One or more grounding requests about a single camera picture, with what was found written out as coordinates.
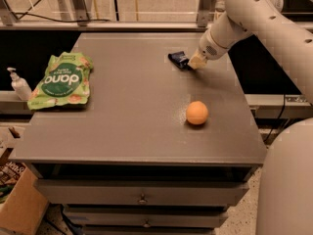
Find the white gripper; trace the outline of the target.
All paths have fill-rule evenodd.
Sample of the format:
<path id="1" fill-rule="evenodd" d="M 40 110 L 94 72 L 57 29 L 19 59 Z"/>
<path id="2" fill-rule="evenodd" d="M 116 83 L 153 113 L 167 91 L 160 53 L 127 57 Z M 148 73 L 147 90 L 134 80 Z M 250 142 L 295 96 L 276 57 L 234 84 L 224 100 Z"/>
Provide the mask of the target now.
<path id="1" fill-rule="evenodd" d="M 201 37 L 199 49 L 195 51 L 188 62 L 193 70 L 202 69 L 206 66 L 207 60 L 217 60 L 228 52 L 227 48 L 218 45 L 212 38 L 208 29 Z"/>

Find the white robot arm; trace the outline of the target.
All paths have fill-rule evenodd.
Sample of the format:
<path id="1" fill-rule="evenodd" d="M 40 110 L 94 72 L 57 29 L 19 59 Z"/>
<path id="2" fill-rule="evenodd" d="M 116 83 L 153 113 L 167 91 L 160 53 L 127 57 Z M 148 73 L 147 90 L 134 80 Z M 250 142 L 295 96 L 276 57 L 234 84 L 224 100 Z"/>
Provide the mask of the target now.
<path id="1" fill-rule="evenodd" d="M 281 14 L 283 0 L 224 0 L 224 12 L 189 61 L 198 69 L 255 35 L 274 61 L 250 63 L 263 91 L 299 93 L 313 103 L 312 33 Z M 255 235 L 313 235 L 313 119 L 282 131 L 262 167 Z"/>

